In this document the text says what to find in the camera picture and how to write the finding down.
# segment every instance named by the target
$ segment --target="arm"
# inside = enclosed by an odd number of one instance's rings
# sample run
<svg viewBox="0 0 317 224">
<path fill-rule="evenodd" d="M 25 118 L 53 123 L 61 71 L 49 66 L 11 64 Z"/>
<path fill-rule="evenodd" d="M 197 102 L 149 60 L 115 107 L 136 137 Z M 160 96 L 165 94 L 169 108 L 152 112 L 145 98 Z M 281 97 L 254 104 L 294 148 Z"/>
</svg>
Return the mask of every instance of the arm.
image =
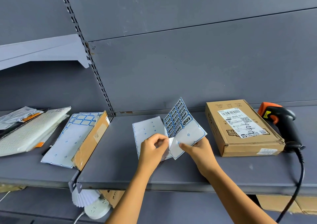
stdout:
<svg viewBox="0 0 317 224">
<path fill-rule="evenodd" d="M 162 134 L 154 134 L 142 142 L 137 171 L 105 224 L 137 223 L 146 185 L 167 147 L 168 137 Z"/>
<path fill-rule="evenodd" d="M 212 185 L 235 224 L 276 223 L 224 173 L 218 165 L 206 137 L 194 146 L 181 143 L 180 147 L 193 158 L 198 170 Z"/>
</svg>

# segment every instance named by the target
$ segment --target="black cable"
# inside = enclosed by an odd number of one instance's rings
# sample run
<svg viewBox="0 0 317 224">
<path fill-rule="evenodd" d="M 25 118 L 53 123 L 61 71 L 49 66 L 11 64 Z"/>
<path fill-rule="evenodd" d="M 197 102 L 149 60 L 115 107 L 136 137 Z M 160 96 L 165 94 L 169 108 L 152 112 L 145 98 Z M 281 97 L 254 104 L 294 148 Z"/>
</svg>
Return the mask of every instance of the black cable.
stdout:
<svg viewBox="0 0 317 224">
<path fill-rule="evenodd" d="M 296 155 L 298 157 L 298 160 L 300 162 L 300 167 L 301 167 L 300 177 L 299 177 L 299 181 L 297 183 L 297 187 L 296 187 L 296 190 L 295 190 L 292 198 L 289 200 L 289 202 L 287 203 L 287 205 L 284 208 L 284 210 L 280 213 L 279 217 L 276 220 L 276 223 L 279 223 L 281 221 L 281 219 L 283 218 L 283 216 L 285 215 L 287 210 L 290 208 L 290 206 L 295 201 L 295 199 L 296 199 L 296 197 L 297 197 L 297 195 L 299 193 L 299 189 L 300 189 L 301 183 L 303 182 L 304 175 L 305 175 L 304 158 L 303 158 L 303 155 L 301 153 L 301 150 L 299 148 L 296 148 L 296 149 L 294 149 L 294 151 L 295 151 L 295 153 L 296 153 Z"/>
</svg>

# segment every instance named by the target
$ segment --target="orange barcode scanner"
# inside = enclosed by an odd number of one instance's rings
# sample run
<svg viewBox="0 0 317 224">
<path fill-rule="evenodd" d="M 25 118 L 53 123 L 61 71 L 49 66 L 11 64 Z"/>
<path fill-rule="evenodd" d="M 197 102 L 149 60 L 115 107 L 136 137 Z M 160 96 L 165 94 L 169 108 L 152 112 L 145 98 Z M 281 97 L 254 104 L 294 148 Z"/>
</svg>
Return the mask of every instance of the orange barcode scanner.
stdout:
<svg viewBox="0 0 317 224">
<path fill-rule="evenodd" d="M 296 183 L 296 189 L 294 194 L 292 195 L 291 199 L 285 206 L 284 210 L 280 213 L 279 217 L 277 218 L 276 222 L 279 223 L 289 207 L 292 205 L 294 200 L 296 199 L 301 184 L 304 179 L 305 175 L 305 169 L 304 169 L 304 158 L 301 153 L 301 150 L 305 148 L 305 146 L 302 145 L 299 137 L 298 137 L 298 132 L 296 129 L 296 126 L 294 124 L 294 120 L 296 118 L 295 114 L 281 106 L 277 105 L 274 103 L 269 103 L 269 102 L 263 102 L 258 110 L 258 114 L 265 120 L 269 120 L 275 124 L 275 126 L 278 128 L 282 138 L 285 140 L 285 147 L 284 151 L 285 152 L 295 152 L 299 163 L 301 167 L 300 171 L 300 177 L 299 181 Z"/>
<path fill-rule="evenodd" d="M 294 152 L 295 149 L 303 150 L 298 131 L 294 124 L 295 114 L 282 105 L 263 102 L 258 110 L 258 114 L 265 120 L 273 122 L 278 128 L 282 138 L 285 140 L 285 152 Z"/>
</svg>

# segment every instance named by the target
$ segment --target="white power cord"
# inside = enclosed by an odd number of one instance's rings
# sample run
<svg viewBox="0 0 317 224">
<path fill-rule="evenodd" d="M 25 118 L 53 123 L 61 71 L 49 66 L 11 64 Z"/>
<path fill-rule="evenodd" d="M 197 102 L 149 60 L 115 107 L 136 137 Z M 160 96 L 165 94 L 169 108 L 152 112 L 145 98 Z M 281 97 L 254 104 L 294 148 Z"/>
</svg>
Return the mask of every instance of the white power cord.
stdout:
<svg viewBox="0 0 317 224">
<path fill-rule="evenodd" d="M 0 200 L 0 202 L 7 196 L 7 194 L 9 194 L 11 191 L 8 191 L 4 197 L 2 197 L 2 199 Z"/>
<path fill-rule="evenodd" d="M 76 224 L 76 222 L 79 220 L 79 218 L 80 218 L 83 214 L 85 214 L 85 211 L 82 211 L 82 213 L 76 218 L 74 224 Z"/>
</svg>

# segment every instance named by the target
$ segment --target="hand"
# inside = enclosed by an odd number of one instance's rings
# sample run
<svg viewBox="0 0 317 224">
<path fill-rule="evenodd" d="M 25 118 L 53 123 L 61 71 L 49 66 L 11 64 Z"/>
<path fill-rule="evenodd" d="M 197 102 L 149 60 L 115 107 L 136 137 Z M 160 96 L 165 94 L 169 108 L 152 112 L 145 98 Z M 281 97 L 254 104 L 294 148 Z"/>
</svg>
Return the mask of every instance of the hand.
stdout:
<svg viewBox="0 0 317 224">
<path fill-rule="evenodd" d="M 220 168 L 206 137 L 202 138 L 193 146 L 189 146 L 184 143 L 180 143 L 179 146 L 193 158 L 200 174 L 202 174 L 205 178 L 207 178 L 210 171 Z"/>
<path fill-rule="evenodd" d="M 168 142 L 168 137 L 162 134 L 154 134 L 143 141 L 137 172 L 143 173 L 149 178 L 160 163 Z"/>
</svg>

